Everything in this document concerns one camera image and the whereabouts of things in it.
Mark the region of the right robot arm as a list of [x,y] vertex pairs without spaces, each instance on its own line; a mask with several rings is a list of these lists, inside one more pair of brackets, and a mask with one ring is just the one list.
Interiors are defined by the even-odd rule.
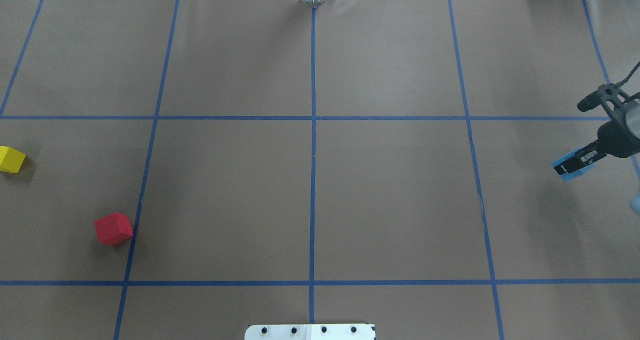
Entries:
[[602,106],[610,118],[598,128],[596,140],[551,164],[554,171],[566,181],[585,173],[595,162],[608,155],[629,158],[640,151],[638,100],[630,97],[625,101],[614,100],[613,96],[593,92],[577,104],[581,112],[597,106]]

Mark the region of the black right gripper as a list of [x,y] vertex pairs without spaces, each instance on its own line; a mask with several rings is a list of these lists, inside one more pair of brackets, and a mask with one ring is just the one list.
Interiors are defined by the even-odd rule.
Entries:
[[603,158],[603,154],[629,158],[640,151],[640,141],[625,126],[609,121],[597,131],[596,143],[590,143],[554,162],[554,171],[560,176],[579,175]]

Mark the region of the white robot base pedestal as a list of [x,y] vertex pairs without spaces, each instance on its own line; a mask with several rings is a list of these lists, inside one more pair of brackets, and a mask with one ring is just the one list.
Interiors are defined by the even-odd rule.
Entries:
[[245,340],[375,340],[370,324],[272,324],[249,326]]

